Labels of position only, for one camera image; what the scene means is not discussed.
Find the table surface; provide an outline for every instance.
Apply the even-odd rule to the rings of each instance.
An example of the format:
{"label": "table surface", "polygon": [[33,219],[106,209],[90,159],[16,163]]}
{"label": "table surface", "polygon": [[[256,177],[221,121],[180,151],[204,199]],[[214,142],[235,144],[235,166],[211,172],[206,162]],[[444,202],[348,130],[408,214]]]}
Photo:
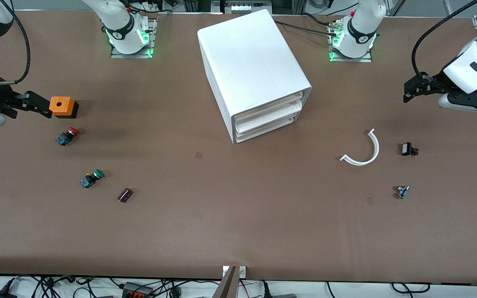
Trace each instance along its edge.
{"label": "table surface", "polygon": [[[18,15],[32,63],[14,89],[80,110],[0,127],[0,273],[217,279],[242,264],[249,279],[477,283],[477,113],[402,102],[413,44],[436,19],[385,19],[372,63],[329,62],[324,36],[280,27],[312,92],[297,122],[233,145],[196,35],[233,16],[169,16],[154,58],[139,60],[109,58],[92,12]],[[446,23],[419,69],[437,73],[476,34],[469,19]],[[24,61],[14,26],[0,76]],[[82,134],[61,147],[69,126]],[[371,157],[371,128],[378,158],[340,162]],[[401,156],[404,142],[420,155]],[[82,188],[95,168],[106,178]],[[135,194],[121,204],[125,187]]]}

